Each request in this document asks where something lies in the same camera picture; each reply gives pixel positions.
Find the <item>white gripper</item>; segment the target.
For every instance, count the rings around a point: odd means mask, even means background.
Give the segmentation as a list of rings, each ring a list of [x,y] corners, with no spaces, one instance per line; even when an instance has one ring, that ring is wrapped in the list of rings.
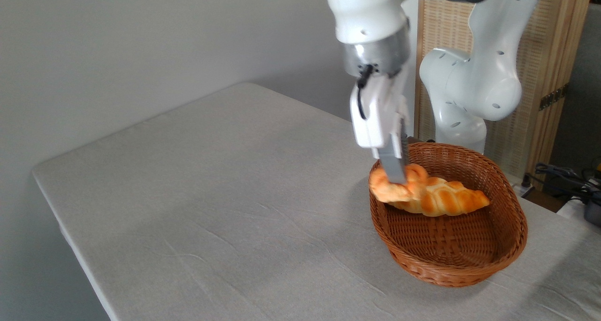
[[[378,159],[389,182],[407,184],[406,167],[410,164],[408,107],[404,86],[408,72],[402,69],[390,76],[365,70],[350,97],[350,111],[356,143],[365,149],[377,149]]]

